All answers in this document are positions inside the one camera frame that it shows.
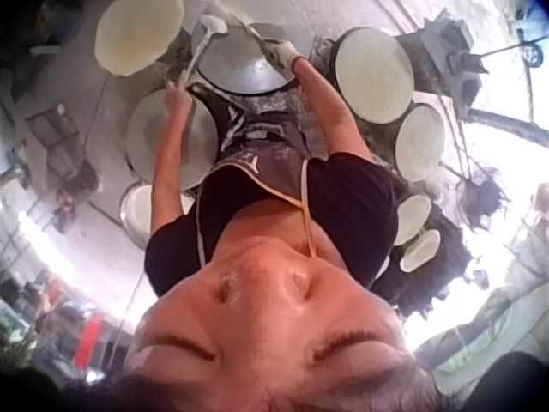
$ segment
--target red object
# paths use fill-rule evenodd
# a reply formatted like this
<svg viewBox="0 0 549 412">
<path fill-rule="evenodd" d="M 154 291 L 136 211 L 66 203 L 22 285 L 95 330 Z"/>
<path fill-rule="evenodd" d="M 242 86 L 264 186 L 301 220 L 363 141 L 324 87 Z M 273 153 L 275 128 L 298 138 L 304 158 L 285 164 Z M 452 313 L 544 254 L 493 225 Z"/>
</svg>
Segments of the red object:
<svg viewBox="0 0 549 412">
<path fill-rule="evenodd" d="M 97 313 L 88 320 L 84 330 L 80 335 L 80 343 L 76 350 L 74 364 L 76 369 L 84 372 L 94 352 L 95 343 L 100 336 L 101 316 Z"/>
</svg>

